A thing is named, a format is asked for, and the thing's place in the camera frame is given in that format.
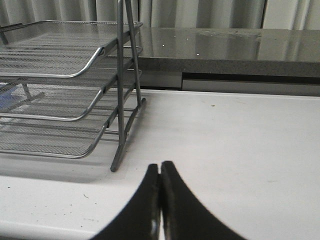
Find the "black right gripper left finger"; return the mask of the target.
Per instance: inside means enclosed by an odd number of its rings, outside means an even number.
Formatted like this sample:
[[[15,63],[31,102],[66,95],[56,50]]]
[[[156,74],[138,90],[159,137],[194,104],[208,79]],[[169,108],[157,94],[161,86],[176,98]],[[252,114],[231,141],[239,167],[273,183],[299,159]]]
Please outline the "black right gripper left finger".
[[[157,240],[160,231],[160,175],[150,164],[134,195],[94,240]]]

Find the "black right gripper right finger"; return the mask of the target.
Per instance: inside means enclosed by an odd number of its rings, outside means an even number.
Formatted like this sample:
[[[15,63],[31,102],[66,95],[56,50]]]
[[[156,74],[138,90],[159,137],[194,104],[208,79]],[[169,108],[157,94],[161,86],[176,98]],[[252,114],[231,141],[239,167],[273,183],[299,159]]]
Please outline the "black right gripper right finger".
[[[171,161],[161,164],[162,216],[166,240],[243,240],[196,198]]]

